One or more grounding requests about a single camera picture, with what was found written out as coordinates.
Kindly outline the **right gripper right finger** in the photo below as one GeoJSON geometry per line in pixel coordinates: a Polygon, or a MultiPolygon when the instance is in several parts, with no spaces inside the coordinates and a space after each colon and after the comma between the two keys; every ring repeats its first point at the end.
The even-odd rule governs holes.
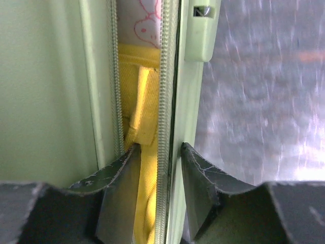
{"type": "Polygon", "coordinates": [[[324,243],[324,182],[242,182],[181,146],[190,238],[195,243],[324,243]]]}

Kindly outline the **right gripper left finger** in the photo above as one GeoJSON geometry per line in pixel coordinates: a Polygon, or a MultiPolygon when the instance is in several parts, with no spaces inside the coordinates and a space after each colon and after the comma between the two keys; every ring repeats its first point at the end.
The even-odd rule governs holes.
{"type": "Polygon", "coordinates": [[[1,243],[131,243],[140,163],[135,144],[66,189],[1,182],[1,243]]]}

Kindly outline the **green suitcase blue lining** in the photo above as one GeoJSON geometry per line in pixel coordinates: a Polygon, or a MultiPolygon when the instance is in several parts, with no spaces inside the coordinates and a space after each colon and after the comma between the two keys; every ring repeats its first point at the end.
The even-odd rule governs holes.
{"type": "MultiPolygon", "coordinates": [[[[179,243],[188,220],[181,146],[219,9],[161,1],[154,243],[179,243]]],[[[1,182],[66,189],[137,144],[124,147],[119,44],[117,1],[1,1],[1,182]]]]}

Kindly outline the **yellow garment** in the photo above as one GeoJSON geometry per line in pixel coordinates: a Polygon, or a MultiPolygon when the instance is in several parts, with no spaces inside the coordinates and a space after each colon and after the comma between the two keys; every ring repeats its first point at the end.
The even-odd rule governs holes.
{"type": "Polygon", "coordinates": [[[134,236],[136,243],[154,243],[160,51],[119,44],[118,52],[124,147],[141,146],[134,236]]]}

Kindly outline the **cream pink-print cloth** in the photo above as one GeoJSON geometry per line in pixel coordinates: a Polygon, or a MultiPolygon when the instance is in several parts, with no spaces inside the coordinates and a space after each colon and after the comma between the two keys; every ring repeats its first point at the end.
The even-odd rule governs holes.
{"type": "Polygon", "coordinates": [[[161,0],[118,0],[118,40],[160,48],[161,0]]]}

